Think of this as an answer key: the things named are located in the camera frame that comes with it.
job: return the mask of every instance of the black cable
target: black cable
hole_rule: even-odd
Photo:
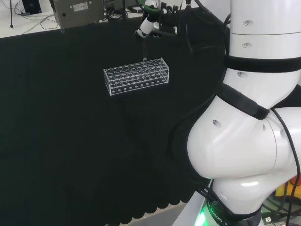
[[[206,24],[206,25],[210,25],[210,26],[221,26],[221,24],[218,24],[218,23],[214,23],[214,22],[211,22],[211,21],[208,21],[208,20],[205,20],[204,18],[202,18],[201,16],[197,15],[193,10],[191,11],[192,15],[202,21],[202,23]]]
[[[135,1],[136,1],[137,6],[139,6],[140,9],[142,10],[142,12],[144,12],[144,8],[142,7],[142,5],[140,5],[140,3],[138,2],[138,0],[135,0]]]
[[[265,204],[263,204],[262,205],[265,209],[267,209],[267,210],[269,210],[270,212],[273,212],[273,211],[276,211],[276,210],[274,210],[274,209],[272,209],[271,207],[269,207],[269,206],[267,206],[267,205],[265,205]],[[265,216],[264,214],[269,214],[269,212],[268,213],[262,213],[262,218],[267,218],[267,217],[271,217],[270,215],[267,215],[267,216]],[[275,215],[279,215],[279,216],[281,216],[281,218],[285,218],[285,217],[287,217],[287,213],[284,213],[284,212],[279,212],[279,213],[277,213],[277,214],[275,214]],[[301,216],[301,208],[300,209],[297,209],[297,210],[295,210],[295,211],[293,211],[293,212],[291,212],[291,216]]]
[[[212,14],[199,0],[194,0],[199,8],[201,8],[205,14]]]
[[[46,20],[51,20],[51,19],[45,19],[45,20],[43,20],[43,21],[40,23],[40,26],[41,26],[44,30],[56,29],[56,28],[58,27],[58,23],[57,23],[56,21],[54,21],[54,20],[51,20],[51,21],[56,22],[56,27],[49,27],[49,28],[43,27],[42,24],[43,24]]]
[[[276,214],[278,214],[281,210],[284,209],[284,203],[285,203],[285,200],[286,200],[286,193],[287,193],[287,187],[288,187],[288,182],[285,183],[285,187],[284,187],[284,196],[282,198],[282,201],[281,201],[281,204],[280,205],[277,205],[278,206],[278,209],[277,210],[273,210],[271,211],[270,213],[265,213],[265,214],[262,214],[262,217],[263,218],[267,218],[267,217],[270,217],[270,216],[274,216]],[[275,205],[275,203],[269,199],[267,199],[269,202],[272,202],[272,204]]]
[[[25,18],[25,19],[27,19],[27,20],[50,20],[50,21],[53,21],[53,22],[56,23],[55,20],[47,19],[47,18],[27,18],[27,17],[25,17],[25,16],[21,16],[21,17],[23,17],[23,18]]]
[[[113,20],[119,20],[124,18],[124,13],[122,11],[115,10],[114,8],[106,8],[105,13],[106,13],[104,16],[105,18],[102,21],[105,20],[113,21]]]
[[[22,14],[22,11],[19,10],[18,8],[16,8],[19,3],[20,3],[20,1],[15,5],[14,12],[15,12],[15,14],[20,16]]]
[[[271,204],[273,204],[274,206],[276,206],[276,207],[278,207],[278,208],[281,207],[281,205],[278,205],[277,203],[273,202],[271,199],[267,199],[267,201],[269,201]],[[281,210],[288,212],[288,209],[286,209],[286,208],[284,208],[284,207],[282,207]],[[294,212],[295,212],[295,213],[301,213],[301,208],[295,210]]]
[[[3,5],[4,5],[5,8],[10,9],[9,7],[7,7],[7,6],[4,4],[3,0],[1,0],[1,1],[2,1],[2,3],[3,3]],[[19,10],[18,8],[16,8],[16,6],[17,6],[19,3],[20,3],[20,1],[15,5],[14,8],[12,8],[12,9],[15,11],[15,13],[16,13],[16,9]]]
[[[231,19],[231,14],[229,14],[226,19],[225,22],[222,26],[222,41],[224,43],[225,46],[225,51],[226,51],[226,56],[229,56],[229,45],[227,44],[227,39],[226,39],[226,35],[227,35],[227,25],[230,23],[230,19]]]
[[[288,141],[290,143],[290,146],[291,146],[291,149],[292,149],[292,152],[293,152],[293,156],[294,156],[294,159],[295,159],[295,162],[296,162],[296,167],[297,167],[297,179],[296,179],[295,184],[293,185],[291,199],[290,199],[290,204],[289,204],[289,207],[288,207],[286,224],[285,224],[285,225],[289,225],[290,215],[291,215],[292,206],[293,206],[293,198],[294,198],[294,194],[295,194],[295,191],[296,191],[296,187],[297,187],[298,181],[300,179],[300,164],[299,164],[299,160],[298,160],[298,156],[297,156],[297,153],[296,153],[295,146],[293,144],[292,136],[291,136],[291,134],[290,134],[290,132],[289,132],[286,124],[284,123],[284,121],[282,120],[282,118],[280,117],[280,115],[278,114],[278,112],[275,109],[271,109],[271,110],[276,115],[276,117],[278,118],[278,120],[280,121],[280,123],[282,124],[282,126],[283,126],[283,128],[285,130],[285,133],[287,135],[287,138],[288,138]]]
[[[189,40],[189,32],[188,32],[188,22],[190,21],[191,6],[189,6],[189,5],[186,6],[186,10],[187,10],[186,41],[187,41],[187,45],[188,45],[190,54],[196,54],[198,52],[201,52],[201,51],[209,49],[209,48],[221,48],[221,49],[224,49],[222,46],[205,46],[205,47],[201,47],[201,48],[196,49],[196,50],[194,50],[192,48],[192,45],[191,45],[190,40]]]

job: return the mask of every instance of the end effector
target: end effector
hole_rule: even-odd
[[[146,0],[136,37],[146,39],[150,36],[177,35],[181,5],[182,0]]]

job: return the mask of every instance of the black cloth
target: black cloth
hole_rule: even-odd
[[[103,69],[142,61],[139,24],[0,40],[1,226],[127,223],[190,199],[195,188],[166,170],[167,136],[214,93],[223,52],[194,58],[184,38],[152,39],[149,59],[166,61],[169,84],[110,97]],[[194,45],[222,44],[220,29],[190,27]]]

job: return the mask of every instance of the metal device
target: metal device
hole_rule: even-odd
[[[104,19],[101,0],[51,0],[50,3],[61,28],[99,23]]]

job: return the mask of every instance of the green light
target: green light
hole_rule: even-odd
[[[201,211],[197,217],[196,222],[194,223],[194,226],[202,226],[206,221],[206,217],[205,214],[203,213],[203,211]]]

